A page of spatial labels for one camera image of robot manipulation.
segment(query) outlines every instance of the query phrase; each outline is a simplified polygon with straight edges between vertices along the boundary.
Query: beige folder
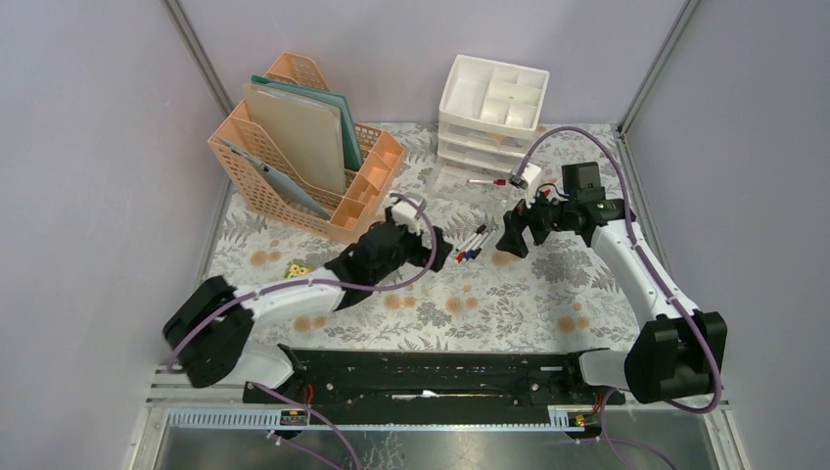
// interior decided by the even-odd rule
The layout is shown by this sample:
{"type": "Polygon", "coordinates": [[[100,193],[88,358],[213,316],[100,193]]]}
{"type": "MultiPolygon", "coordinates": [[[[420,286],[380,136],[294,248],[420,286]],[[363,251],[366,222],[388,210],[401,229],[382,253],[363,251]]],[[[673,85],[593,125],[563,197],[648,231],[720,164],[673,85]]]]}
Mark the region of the beige folder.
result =
{"type": "Polygon", "coordinates": [[[306,183],[346,192],[340,110],[331,107],[335,114],[323,103],[308,106],[278,98],[250,83],[245,85],[245,101],[251,120],[262,126],[306,183]]]}

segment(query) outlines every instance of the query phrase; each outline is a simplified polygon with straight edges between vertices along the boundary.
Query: floral tablecloth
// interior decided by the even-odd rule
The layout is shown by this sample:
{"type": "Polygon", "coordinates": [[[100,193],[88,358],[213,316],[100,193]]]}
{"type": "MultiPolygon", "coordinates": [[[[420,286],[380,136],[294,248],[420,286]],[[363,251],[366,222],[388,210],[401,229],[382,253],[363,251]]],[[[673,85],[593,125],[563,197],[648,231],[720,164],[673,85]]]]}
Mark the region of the floral tablecloth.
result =
{"type": "MultiPolygon", "coordinates": [[[[457,245],[482,223],[500,228],[503,212],[489,205],[446,196],[451,191],[427,193],[437,165],[435,124],[372,125],[388,130],[407,150],[392,189],[426,197],[427,214],[450,243],[457,245]]],[[[616,149],[610,125],[581,127],[616,149]]],[[[611,165],[579,135],[548,139],[532,161],[543,168],[544,181],[558,180],[560,165],[598,161],[608,196],[621,195],[611,165]]],[[[521,197],[513,188],[450,189],[481,191],[483,201],[484,195],[507,195],[511,205],[521,197]]],[[[236,192],[230,198],[206,277],[222,274],[234,285],[256,286],[282,279],[292,262],[320,266],[345,247],[254,214],[236,192]]],[[[302,316],[254,337],[268,345],[329,349],[564,353],[630,347],[638,328],[628,301],[580,238],[552,233],[540,247],[529,243],[530,254],[521,259],[495,250],[499,235],[488,240],[477,259],[452,260],[406,289],[375,294],[338,312],[302,316]]],[[[385,283],[409,278],[418,269],[406,265],[385,283]]]]}

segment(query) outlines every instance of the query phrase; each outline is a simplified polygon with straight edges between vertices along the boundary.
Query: green folder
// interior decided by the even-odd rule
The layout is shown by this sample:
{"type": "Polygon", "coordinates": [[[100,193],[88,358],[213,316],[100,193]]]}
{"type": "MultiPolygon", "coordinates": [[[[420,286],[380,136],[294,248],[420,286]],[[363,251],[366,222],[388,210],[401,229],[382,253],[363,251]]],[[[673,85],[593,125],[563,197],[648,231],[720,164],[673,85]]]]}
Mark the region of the green folder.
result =
{"type": "Polygon", "coordinates": [[[354,129],[354,121],[351,119],[351,112],[348,110],[348,101],[346,101],[345,96],[330,91],[269,80],[259,75],[252,75],[251,82],[311,98],[339,108],[341,129],[343,130],[343,165],[352,171],[360,169],[360,166],[363,165],[363,154],[360,152],[360,141],[357,140],[357,131],[354,129]]]}

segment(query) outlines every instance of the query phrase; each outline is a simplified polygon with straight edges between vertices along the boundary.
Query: white wall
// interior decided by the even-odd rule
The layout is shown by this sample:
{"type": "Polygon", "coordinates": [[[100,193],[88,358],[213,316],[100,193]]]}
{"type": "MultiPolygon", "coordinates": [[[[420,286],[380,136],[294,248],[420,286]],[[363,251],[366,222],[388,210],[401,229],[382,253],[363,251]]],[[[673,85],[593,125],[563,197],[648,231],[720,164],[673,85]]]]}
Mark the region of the white wall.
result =
{"type": "Polygon", "coordinates": [[[630,135],[755,469],[826,468],[830,3],[703,2],[630,135]]]}
{"type": "Polygon", "coordinates": [[[0,468],[115,469],[218,204],[159,1],[0,2],[0,468]]]}
{"type": "Polygon", "coordinates": [[[550,71],[544,122],[618,122],[683,0],[183,0],[234,100],[283,51],[364,121],[438,120],[457,54],[550,71]]]}

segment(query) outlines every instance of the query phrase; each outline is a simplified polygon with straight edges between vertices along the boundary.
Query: black wire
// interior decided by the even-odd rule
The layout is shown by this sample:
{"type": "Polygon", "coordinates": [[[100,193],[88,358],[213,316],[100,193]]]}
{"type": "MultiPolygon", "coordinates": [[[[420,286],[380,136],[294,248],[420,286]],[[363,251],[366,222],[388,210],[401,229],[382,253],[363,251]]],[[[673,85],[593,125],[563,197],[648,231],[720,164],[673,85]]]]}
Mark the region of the black wire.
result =
{"type": "Polygon", "coordinates": [[[540,190],[541,190],[542,188],[544,188],[545,186],[553,186],[553,190],[554,190],[554,191],[556,191],[556,195],[557,195],[557,196],[559,196],[559,197],[560,197],[560,198],[562,198],[562,199],[568,199],[568,195],[567,195],[567,194],[563,194],[563,193],[559,192],[559,188],[558,188],[558,187],[556,187],[556,183],[544,183],[544,184],[542,184],[542,185],[540,185],[540,186],[539,186],[539,189],[538,189],[537,191],[540,191],[540,190]]]}

